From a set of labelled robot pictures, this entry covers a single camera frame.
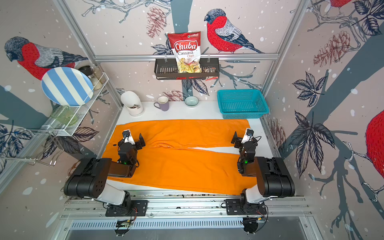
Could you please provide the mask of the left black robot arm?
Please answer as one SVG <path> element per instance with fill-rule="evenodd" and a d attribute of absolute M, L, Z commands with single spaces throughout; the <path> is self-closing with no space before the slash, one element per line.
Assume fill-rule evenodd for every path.
<path fill-rule="evenodd" d="M 117 143 L 119 159 L 85 158 L 70 175 L 64 186 L 64 194 L 69 197 L 93 199 L 107 204 L 107 217 L 143 217 L 148 201 L 132 200 L 127 191 L 117 189 L 107 183 L 108 177 L 131 178 L 140 166 L 138 150 L 146 146 L 142 135 L 134 141 L 131 131 L 123 132 L 123 139 Z"/>

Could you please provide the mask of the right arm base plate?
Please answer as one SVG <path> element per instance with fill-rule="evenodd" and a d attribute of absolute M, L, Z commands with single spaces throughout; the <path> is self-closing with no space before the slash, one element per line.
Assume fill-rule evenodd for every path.
<path fill-rule="evenodd" d="M 267 215 L 267 208 L 264 203 L 249 204 L 242 203 L 240 199 L 226 199 L 224 204 L 229 216 Z"/>

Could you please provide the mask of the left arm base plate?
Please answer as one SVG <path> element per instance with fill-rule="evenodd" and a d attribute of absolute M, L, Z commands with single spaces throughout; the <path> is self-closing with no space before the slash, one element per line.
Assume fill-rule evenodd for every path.
<path fill-rule="evenodd" d="M 149 201 L 133 200 L 128 205 L 108 205 L 106 217 L 144 217 L 147 212 Z"/>

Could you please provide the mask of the orange long pants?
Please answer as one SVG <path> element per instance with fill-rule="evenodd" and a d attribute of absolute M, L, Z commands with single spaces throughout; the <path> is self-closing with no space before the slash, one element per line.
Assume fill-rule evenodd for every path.
<path fill-rule="evenodd" d="M 126 184 L 239 195 L 257 183 L 255 177 L 243 177 L 237 168 L 237 154 L 213 152 L 213 148 L 231 147 L 234 134 L 249 128 L 247 120 L 163 120 L 118 125 L 103 154 L 119 159 L 118 142 L 123 131 L 133 138 L 143 137 L 146 146 L 139 150 L 139 167 L 131 178 L 119 178 Z"/>

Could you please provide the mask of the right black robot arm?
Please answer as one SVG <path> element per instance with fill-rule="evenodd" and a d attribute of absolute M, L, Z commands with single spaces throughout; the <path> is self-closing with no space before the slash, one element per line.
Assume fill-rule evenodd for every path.
<path fill-rule="evenodd" d="M 254 177 L 257 184 L 243 189 L 239 199 L 227 199 L 228 215 L 261 215 L 268 213 L 265 202 L 295 195 L 295 185 L 282 158 L 256 156 L 260 136 L 254 137 L 252 129 L 246 129 L 240 138 L 234 133 L 231 143 L 239 149 L 238 172 L 243 177 Z"/>

